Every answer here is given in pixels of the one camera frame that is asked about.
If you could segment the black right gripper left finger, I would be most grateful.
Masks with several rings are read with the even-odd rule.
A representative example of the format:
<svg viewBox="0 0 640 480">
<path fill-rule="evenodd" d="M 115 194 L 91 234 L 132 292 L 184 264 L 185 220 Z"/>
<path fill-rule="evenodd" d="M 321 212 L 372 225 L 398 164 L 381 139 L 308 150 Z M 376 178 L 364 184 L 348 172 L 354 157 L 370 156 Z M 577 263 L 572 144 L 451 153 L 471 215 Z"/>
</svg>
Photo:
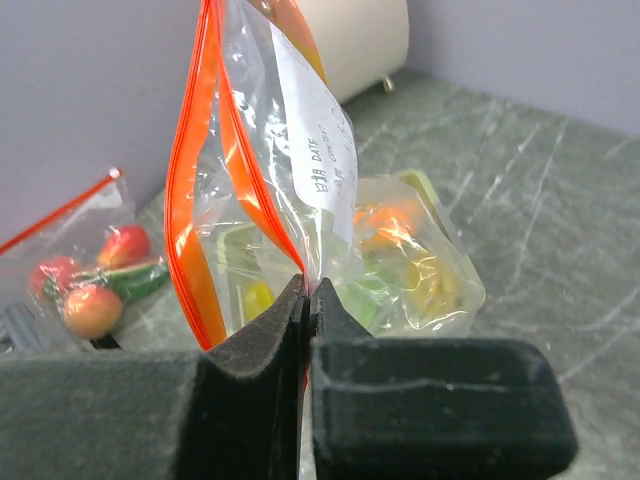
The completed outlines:
<svg viewBox="0 0 640 480">
<path fill-rule="evenodd" d="M 190 361 L 172 478 L 297 478 L 306 369 L 302 276 L 256 319 Z"/>
</svg>

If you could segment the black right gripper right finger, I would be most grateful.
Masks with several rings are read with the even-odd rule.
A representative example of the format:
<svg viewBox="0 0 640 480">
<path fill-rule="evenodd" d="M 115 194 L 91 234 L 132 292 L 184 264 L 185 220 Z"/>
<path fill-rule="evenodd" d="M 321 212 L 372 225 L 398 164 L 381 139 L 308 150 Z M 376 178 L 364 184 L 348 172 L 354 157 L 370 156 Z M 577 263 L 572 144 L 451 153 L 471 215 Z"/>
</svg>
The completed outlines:
<svg viewBox="0 0 640 480">
<path fill-rule="evenodd" d="M 311 298 L 311 422 L 319 479 L 354 479 L 355 354 L 371 335 L 347 312 L 323 279 Z"/>
</svg>

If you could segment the toy watermelon slice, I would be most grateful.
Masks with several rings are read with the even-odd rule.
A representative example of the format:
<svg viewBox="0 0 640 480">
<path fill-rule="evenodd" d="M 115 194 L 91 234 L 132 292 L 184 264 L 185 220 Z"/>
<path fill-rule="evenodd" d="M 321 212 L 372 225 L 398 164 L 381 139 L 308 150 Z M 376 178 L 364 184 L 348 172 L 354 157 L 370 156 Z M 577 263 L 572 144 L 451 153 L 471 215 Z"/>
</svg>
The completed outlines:
<svg viewBox="0 0 640 480">
<path fill-rule="evenodd" d="M 116 269 L 93 268 L 73 273 L 63 282 L 47 278 L 41 294 L 60 303 L 66 294 L 83 286 L 96 285 L 113 291 L 123 302 L 140 300 L 159 289 L 169 278 L 169 268 L 162 257 Z"/>
</svg>

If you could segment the toy peach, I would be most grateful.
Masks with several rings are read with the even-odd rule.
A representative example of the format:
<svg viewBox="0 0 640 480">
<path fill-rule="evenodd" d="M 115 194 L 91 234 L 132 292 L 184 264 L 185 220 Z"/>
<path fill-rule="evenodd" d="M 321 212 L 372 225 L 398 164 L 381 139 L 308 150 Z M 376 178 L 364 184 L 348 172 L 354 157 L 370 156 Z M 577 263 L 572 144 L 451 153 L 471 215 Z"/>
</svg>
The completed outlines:
<svg viewBox="0 0 640 480">
<path fill-rule="evenodd" d="M 100 268 L 111 269 L 131 266 L 144 260 L 151 251 L 151 241 L 140 225 L 115 228 L 97 256 Z"/>
<path fill-rule="evenodd" d="M 106 335 L 117 323 L 123 301 L 112 290 L 99 285 L 83 285 L 66 298 L 63 319 L 66 326 L 85 340 Z"/>
</svg>

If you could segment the clear bag orange zipper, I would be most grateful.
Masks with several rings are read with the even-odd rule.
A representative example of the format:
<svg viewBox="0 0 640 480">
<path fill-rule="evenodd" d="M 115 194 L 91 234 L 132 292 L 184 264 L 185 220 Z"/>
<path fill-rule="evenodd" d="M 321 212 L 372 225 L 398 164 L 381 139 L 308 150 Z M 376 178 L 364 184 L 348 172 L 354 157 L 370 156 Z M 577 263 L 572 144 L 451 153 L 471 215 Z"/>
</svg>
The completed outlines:
<svg viewBox="0 0 640 480">
<path fill-rule="evenodd" d="M 91 351 L 117 349 L 114 332 L 134 306 L 162 289 L 131 303 L 123 302 L 123 311 L 114 327 L 103 337 L 85 340 L 64 323 L 60 303 L 29 290 L 31 269 L 55 256 L 69 256 L 80 265 L 79 271 L 100 268 L 96 259 L 115 228 L 142 226 L 151 241 L 147 257 L 135 264 L 164 255 L 159 243 L 137 221 L 135 203 L 129 195 L 121 169 L 113 168 L 94 186 L 45 216 L 1 247 L 1 350 L 4 353 L 43 353 L 52 351 Z"/>
</svg>

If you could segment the red toy tomato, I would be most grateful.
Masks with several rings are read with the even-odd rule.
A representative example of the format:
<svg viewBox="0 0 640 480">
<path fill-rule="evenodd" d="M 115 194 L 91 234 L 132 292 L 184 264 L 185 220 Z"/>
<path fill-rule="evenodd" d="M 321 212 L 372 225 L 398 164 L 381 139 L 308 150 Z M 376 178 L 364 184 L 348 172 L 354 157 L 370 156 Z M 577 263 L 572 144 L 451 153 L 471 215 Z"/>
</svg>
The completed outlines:
<svg viewBox="0 0 640 480">
<path fill-rule="evenodd" d="M 28 279 L 29 290 L 36 296 L 42 295 L 46 286 L 64 290 L 79 269 L 79 263 L 72 257 L 52 257 L 31 269 Z"/>
</svg>

